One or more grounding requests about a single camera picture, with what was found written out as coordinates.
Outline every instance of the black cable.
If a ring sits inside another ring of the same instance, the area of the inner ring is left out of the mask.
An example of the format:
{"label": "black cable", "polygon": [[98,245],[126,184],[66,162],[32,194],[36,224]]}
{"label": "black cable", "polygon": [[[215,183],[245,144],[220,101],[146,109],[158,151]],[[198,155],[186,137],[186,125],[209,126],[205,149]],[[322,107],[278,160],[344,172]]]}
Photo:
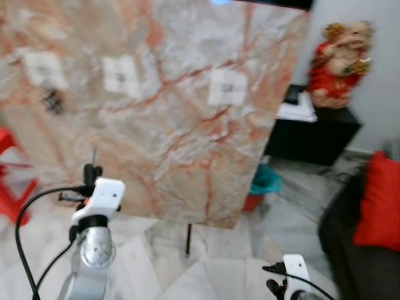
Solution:
{"label": "black cable", "polygon": [[316,284],[312,283],[311,281],[308,281],[304,278],[298,277],[296,275],[291,275],[288,273],[281,273],[281,272],[277,272],[275,270],[269,269],[269,267],[262,267],[263,270],[267,271],[267,272],[271,272],[271,273],[275,273],[278,275],[282,275],[282,276],[286,276],[286,277],[292,277],[294,279],[300,280],[304,283],[309,284],[310,286],[312,286],[313,288],[317,289],[318,291],[320,291],[322,294],[324,294],[328,299],[330,300],[335,300],[331,295],[329,295],[326,291],[324,291],[323,289],[321,289],[319,286],[317,286]]}
{"label": "black cable", "polygon": [[74,242],[69,243],[68,246],[66,246],[55,258],[52,259],[52,261],[49,263],[47,268],[41,274],[39,281],[36,284],[37,292],[39,292],[40,285],[42,284],[43,279],[46,277],[47,273],[50,271],[51,267],[53,267],[53,265],[61,258],[61,256],[63,256],[64,254],[67,253],[68,250],[70,250],[70,248],[73,246],[73,244],[74,244]]}
{"label": "black cable", "polygon": [[48,195],[51,193],[63,192],[63,191],[79,191],[82,188],[83,187],[57,187],[55,189],[50,189],[48,191],[40,192],[39,194],[33,196],[30,200],[28,200],[19,212],[17,222],[15,225],[15,242],[17,244],[18,254],[19,254],[19,257],[21,258],[22,265],[24,266],[26,276],[28,278],[29,284],[31,285],[32,292],[33,292],[34,296],[36,296],[36,300],[40,300],[40,296],[38,294],[38,288],[35,284],[35,281],[34,281],[34,278],[32,275],[32,271],[29,267],[28,261],[26,260],[26,256],[25,256],[22,244],[21,244],[21,238],[19,236],[19,228],[21,227],[21,221],[22,221],[23,215],[24,215],[25,211],[28,209],[28,207],[33,202],[35,202],[36,200],[38,200],[39,198],[41,198],[45,195]]}

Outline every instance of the dark sofa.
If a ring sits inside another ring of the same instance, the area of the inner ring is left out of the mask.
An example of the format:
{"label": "dark sofa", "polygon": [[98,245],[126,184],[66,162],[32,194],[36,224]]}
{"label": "dark sofa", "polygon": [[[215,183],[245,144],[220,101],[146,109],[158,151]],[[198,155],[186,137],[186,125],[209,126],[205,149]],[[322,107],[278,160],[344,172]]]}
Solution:
{"label": "dark sofa", "polygon": [[400,299],[400,253],[352,242],[364,191],[363,173],[352,177],[334,198],[319,224],[342,300]]}

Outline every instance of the deity figurine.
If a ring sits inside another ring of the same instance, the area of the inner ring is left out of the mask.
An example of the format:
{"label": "deity figurine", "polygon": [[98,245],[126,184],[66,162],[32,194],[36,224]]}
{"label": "deity figurine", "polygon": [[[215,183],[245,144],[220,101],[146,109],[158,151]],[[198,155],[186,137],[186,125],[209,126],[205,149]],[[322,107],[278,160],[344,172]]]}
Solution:
{"label": "deity figurine", "polygon": [[323,35],[327,41],[318,46],[311,62],[307,91],[317,108],[344,108],[351,89],[369,69],[371,58],[366,58],[366,53],[373,30],[366,21],[348,27],[333,23]]}

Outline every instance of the red cushion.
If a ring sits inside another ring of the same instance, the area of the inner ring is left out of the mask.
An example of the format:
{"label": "red cushion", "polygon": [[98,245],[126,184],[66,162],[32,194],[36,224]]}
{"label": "red cushion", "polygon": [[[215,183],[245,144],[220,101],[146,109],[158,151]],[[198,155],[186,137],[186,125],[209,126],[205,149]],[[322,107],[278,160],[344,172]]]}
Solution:
{"label": "red cushion", "polygon": [[400,163],[376,152],[369,162],[366,181],[353,242],[400,251]]}

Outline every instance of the pink marble panel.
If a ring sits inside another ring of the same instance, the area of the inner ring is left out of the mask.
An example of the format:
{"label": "pink marble panel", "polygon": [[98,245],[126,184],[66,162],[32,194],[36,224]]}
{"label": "pink marble panel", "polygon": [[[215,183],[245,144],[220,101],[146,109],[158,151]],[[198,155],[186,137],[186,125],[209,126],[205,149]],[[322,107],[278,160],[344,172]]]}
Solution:
{"label": "pink marble panel", "polygon": [[[104,175],[127,185],[125,213],[230,228],[307,25],[304,11],[241,1],[3,1],[1,117],[48,186],[78,183],[97,146]],[[33,51],[61,60],[60,116],[28,81]],[[136,65],[135,96],[103,86],[102,57],[122,55]],[[211,82],[217,69],[234,84]]]}

